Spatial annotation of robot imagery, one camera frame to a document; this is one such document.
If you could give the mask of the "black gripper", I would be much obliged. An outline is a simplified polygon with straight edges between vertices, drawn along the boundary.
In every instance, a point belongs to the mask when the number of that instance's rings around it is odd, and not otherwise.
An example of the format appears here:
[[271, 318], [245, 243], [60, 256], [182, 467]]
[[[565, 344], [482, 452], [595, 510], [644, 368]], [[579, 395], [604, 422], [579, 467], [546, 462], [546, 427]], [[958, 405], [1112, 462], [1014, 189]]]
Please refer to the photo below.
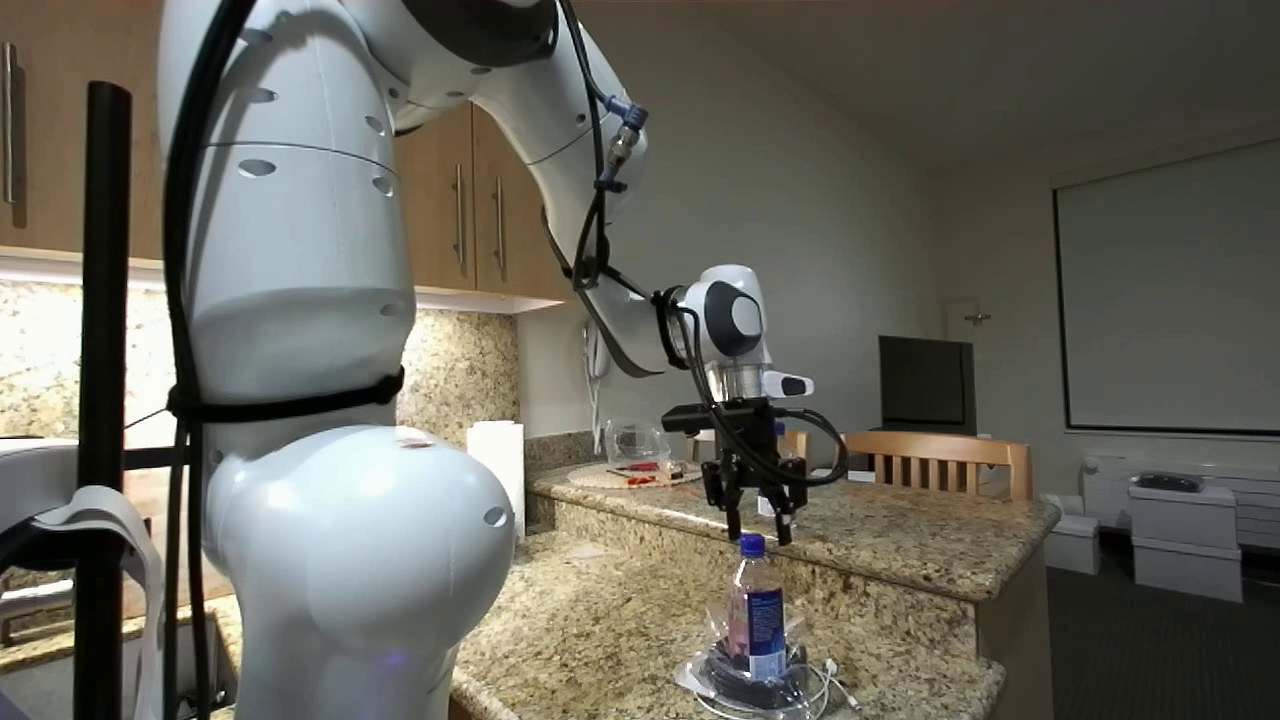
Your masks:
[[774, 500], [777, 539], [792, 543], [810, 488], [805, 473], [781, 458], [781, 422], [770, 400], [675, 405], [660, 414], [660, 427], [717, 441], [717, 454], [699, 462], [699, 477], [709, 500], [726, 508], [728, 539], [741, 539], [741, 494], [757, 488]]

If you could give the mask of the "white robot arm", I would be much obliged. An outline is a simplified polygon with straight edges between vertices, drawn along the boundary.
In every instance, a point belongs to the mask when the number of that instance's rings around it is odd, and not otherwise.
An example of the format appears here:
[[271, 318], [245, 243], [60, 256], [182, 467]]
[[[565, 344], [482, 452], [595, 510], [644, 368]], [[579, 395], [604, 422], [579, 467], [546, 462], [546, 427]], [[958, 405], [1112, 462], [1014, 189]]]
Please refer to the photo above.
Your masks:
[[546, 197], [553, 256], [633, 375], [685, 368], [748, 480], [777, 480], [757, 271], [674, 294], [604, 261], [644, 151], [571, 0], [166, 0], [166, 271], [203, 547], [239, 602], [235, 720], [449, 720], [458, 642], [517, 552], [502, 480], [396, 419], [415, 317], [396, 141], [458, 102]]

